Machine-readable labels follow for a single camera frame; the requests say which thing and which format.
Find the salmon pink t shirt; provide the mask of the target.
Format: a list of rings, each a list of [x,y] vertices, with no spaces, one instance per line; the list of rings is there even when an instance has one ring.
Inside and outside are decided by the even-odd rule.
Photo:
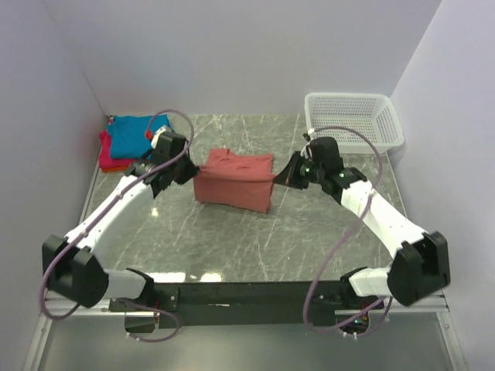
[[[210,150],[193,178],[196,200],[267,213],[274,186],[273,160],[272,154],[236,155],[228,148]]]

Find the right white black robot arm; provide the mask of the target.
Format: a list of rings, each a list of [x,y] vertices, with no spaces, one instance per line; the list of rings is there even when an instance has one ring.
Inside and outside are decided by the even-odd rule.
[[[320,185],[339,205],[360,217],[386,247],[392,259],[389,267],[358,268],[342,276],[340,301],[346,307],[357,308],[368,296],[391,296],[410,306],[450,285],[445,237],[408,220],[357,168],[346,168],[341,160],[335,165],[314,162],[296,151],[274,182],[293,189]]]

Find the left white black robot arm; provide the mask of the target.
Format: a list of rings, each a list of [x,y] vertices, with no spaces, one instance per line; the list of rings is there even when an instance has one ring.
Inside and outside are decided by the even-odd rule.
[[[197,173],[187,155],[167,167],[136,162],[85,221],[64,237],[52,235],[43,243],[43,287],[85,308],[103,299],[126,299],[139,311],[153,306],[157,298],[152,277],[131,268],[106,270],[101,262],[138,211],[171,183],[182,185]]]

